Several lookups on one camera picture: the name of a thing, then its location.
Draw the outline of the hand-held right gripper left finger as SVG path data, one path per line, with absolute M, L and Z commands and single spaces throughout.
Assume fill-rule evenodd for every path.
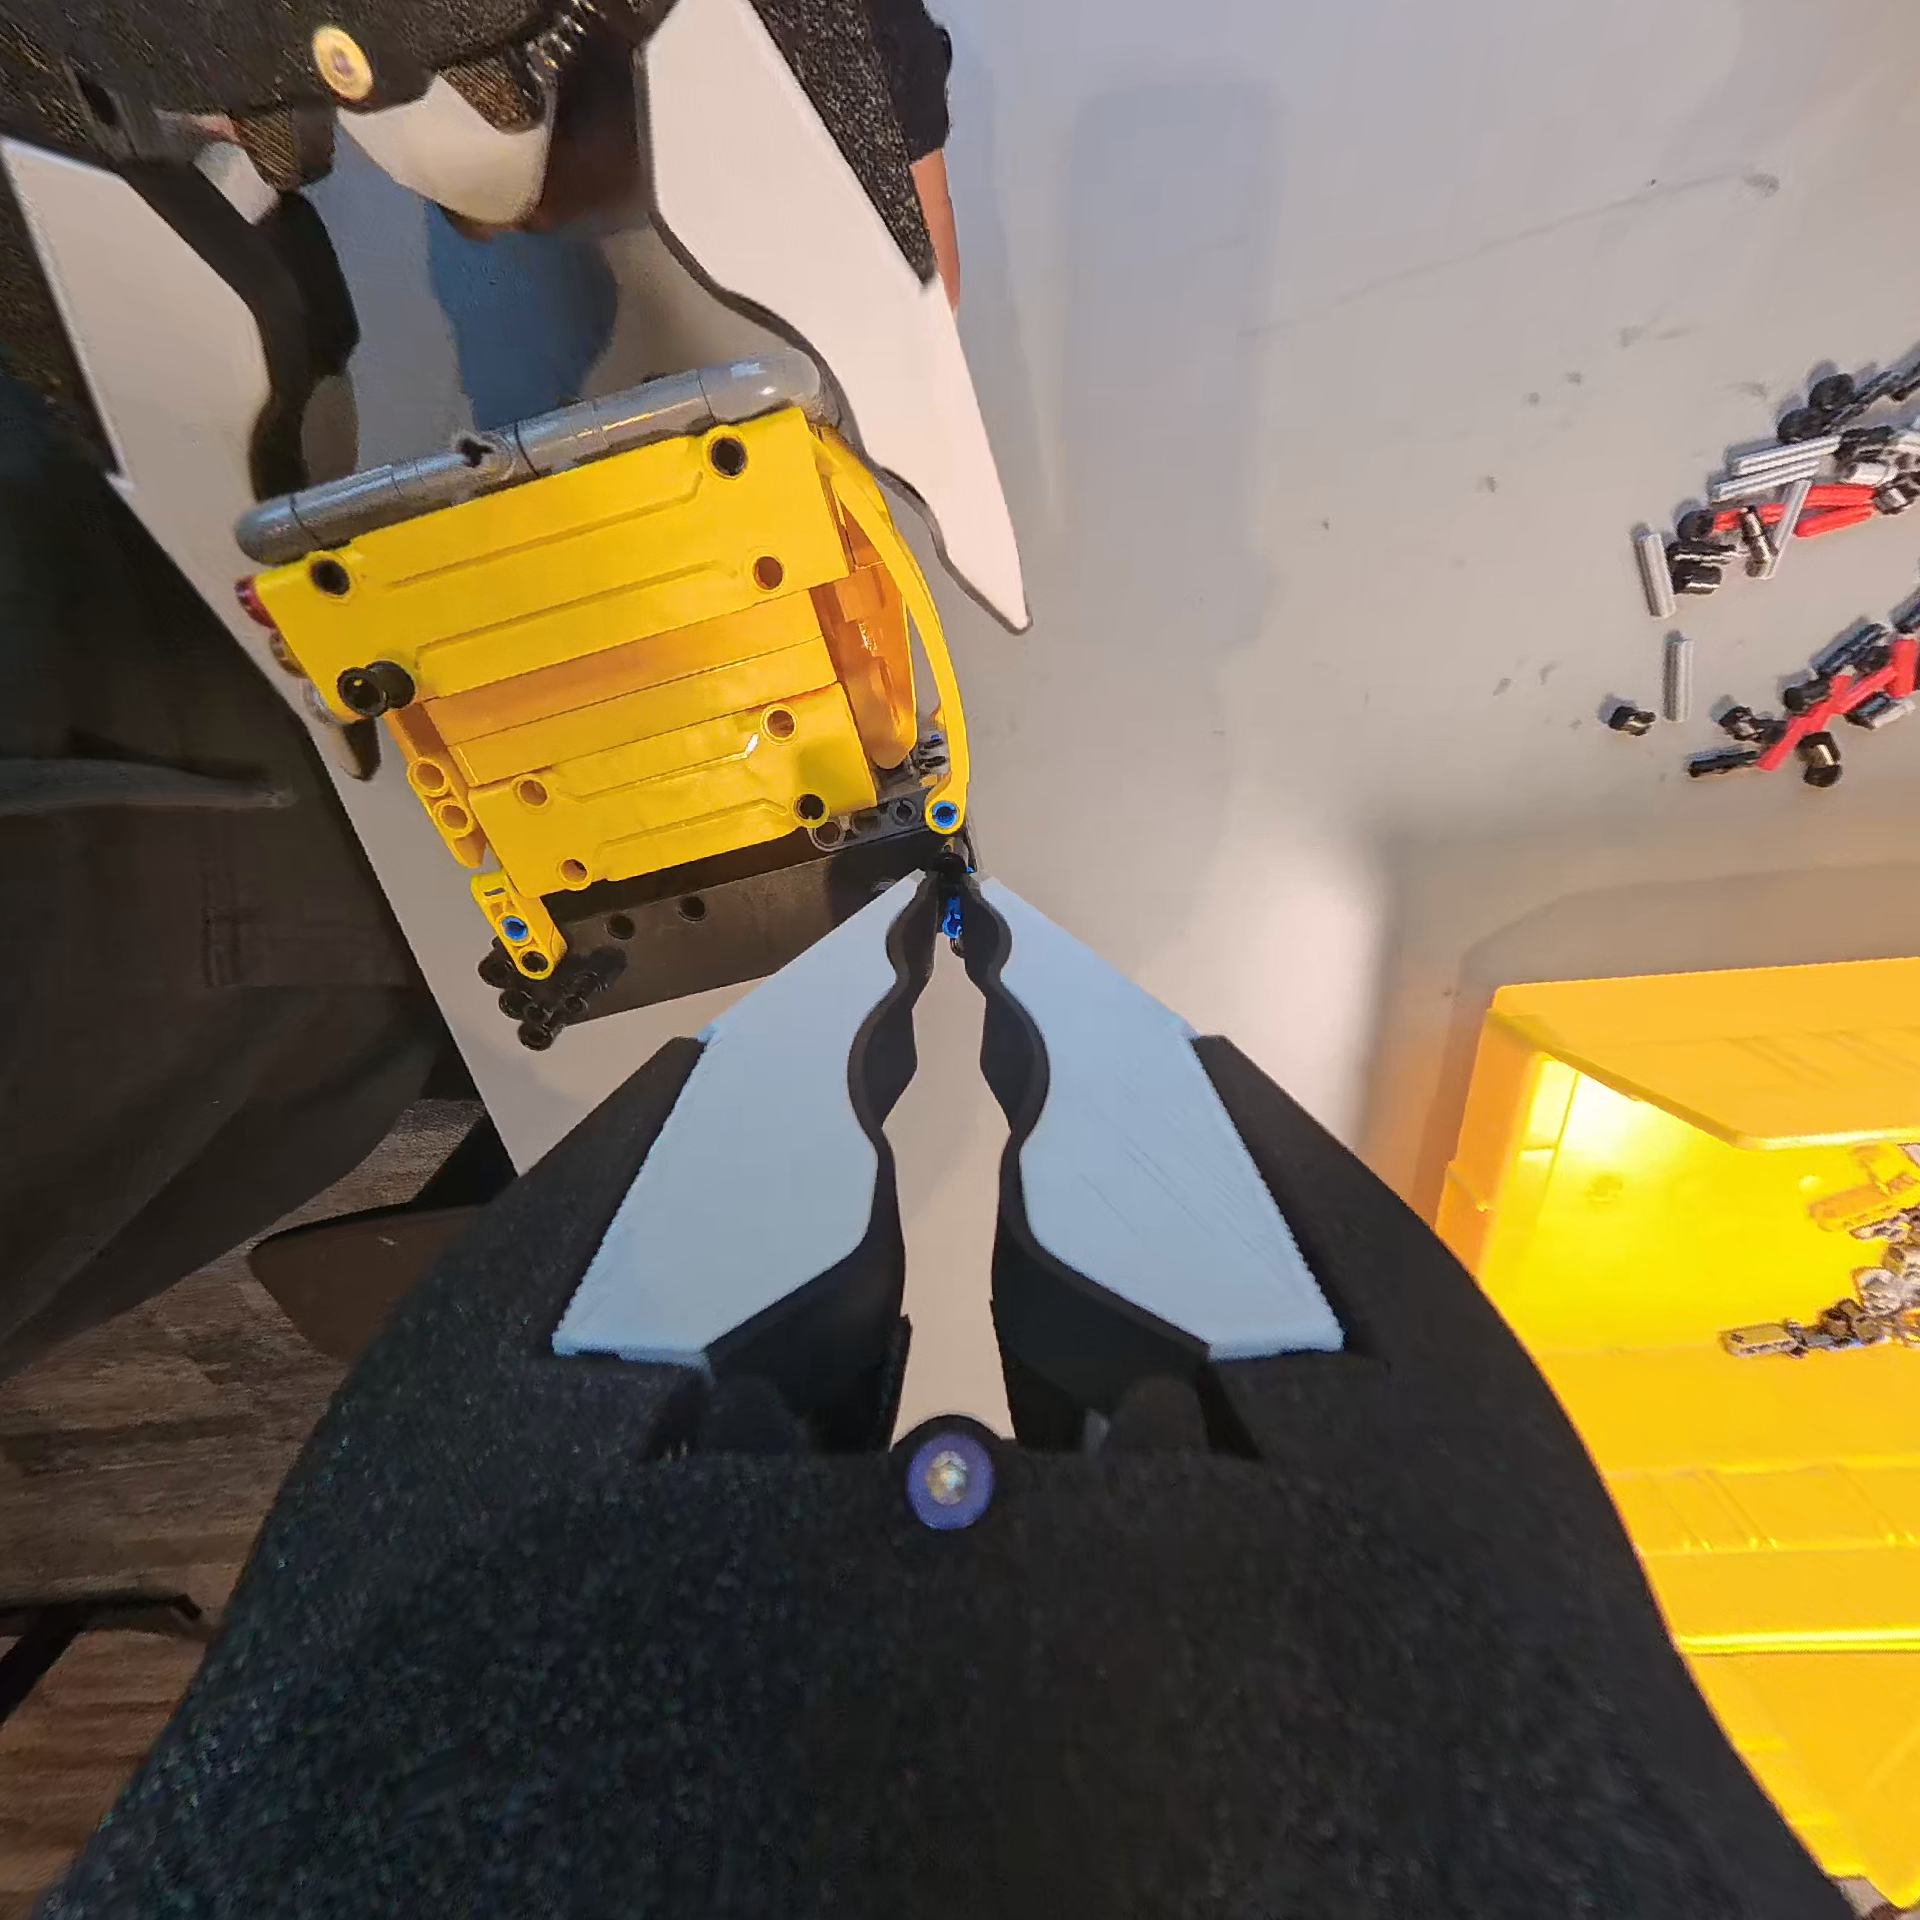
M 917 1066 L 925 879 L 766 975 L 696 1060 L 555 1323 L 555 1353 L 860 1373 L 900 1314 L 886 1119 Z

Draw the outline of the yellow plastic bin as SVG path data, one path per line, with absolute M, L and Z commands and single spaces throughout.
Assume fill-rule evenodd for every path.
M 1915 1910 L 1918 1339 L 1728 1356 L 1862 1253 L 1808 1215 L 1918 1143 L 1918 961 L 1527 982 L 1433 1225 L 1596 1459 L 1725 1735 L 1838 1881 Z

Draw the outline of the small red black parts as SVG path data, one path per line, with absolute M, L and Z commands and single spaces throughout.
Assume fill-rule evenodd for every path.
M 1665 528 L 1640 523 L 1631 554 L 1643 612 L 1659 630 L 1653 701 L 1612 693 L 1600 727 L 1643 739 L 1692 717 L 1692 635 L 1675 619 L 1730 580 L 1779 575 L 1787 555 L 1918 507 L 1918 355 L 1862 371 L 1812 375 L 1777 414 L 1768 439 L 1733 446 L 1699 493 Z M 1879 734 L 1915 709 L 1915 591 L 1886 617 L 1863 617 L 1818 646 L 1777 686 L 1769 707 L 1721 697 L 1709 711 L 1715 739 L 1687 753 L 1683 772 L 1704 781 L 1779 767 L 1814 791 L 1844 778 L 1847 730 Z

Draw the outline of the loose metal parts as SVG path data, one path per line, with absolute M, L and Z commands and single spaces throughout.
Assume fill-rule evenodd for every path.
M 1845 1290 L 1812 1317 L 1777 1317 L 1720 1332 L 1738 1360 L 1808 1358 L 1918 1339 L 1918 1143 L 1873 1140 L 1847 1148 L 1853 1179 L 1814 1190 L 1812 1225 L 1862 1253 Z

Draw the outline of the yellow toy block robot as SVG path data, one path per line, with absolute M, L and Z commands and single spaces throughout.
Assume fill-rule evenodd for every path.
M 977 870 L 939 613 L 797 349 L 280 492 L 234 538 L 254 622 L 467 873 L 530 1052 Z

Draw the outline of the person's dark pants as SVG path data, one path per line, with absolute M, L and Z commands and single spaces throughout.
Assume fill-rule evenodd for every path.
M 2 1367 L 469 1092 L 308 727 L 3 377 Z

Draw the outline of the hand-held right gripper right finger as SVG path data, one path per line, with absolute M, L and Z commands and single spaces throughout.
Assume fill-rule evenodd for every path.
M 991 1317 L 1025 1371 L 1334 1353 L 1341 1326 L 1196 1029 L 1002 879 L 970 893 L 980 1070 L 1006 1119 Z

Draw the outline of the grey desk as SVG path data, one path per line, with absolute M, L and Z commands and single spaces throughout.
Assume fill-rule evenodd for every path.
M 1915 341 L 1915 3 L 932 3 L 1031 627 L 987 870 L 1416 1208 L 1522 977 L 1915 947 L 1915 719 L 1690 780 L 1915 512 L 1669 622 L 1631 538 Z

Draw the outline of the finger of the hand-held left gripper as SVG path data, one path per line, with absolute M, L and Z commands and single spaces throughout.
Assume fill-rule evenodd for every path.
M 252 507 L 334 478 L 334 241 L 252 160 L 112 171 L 22 140 L 6 178 L 107 443 L 107 488 L 287 704 L 322 709 L 236 586 Z
M 675 3 L 641 69 L 667 239 L 718 296 L 805 348 L 945 570 L 1025 632 L 1019 545 L 943 285 L 900 250 L 756 7 Z

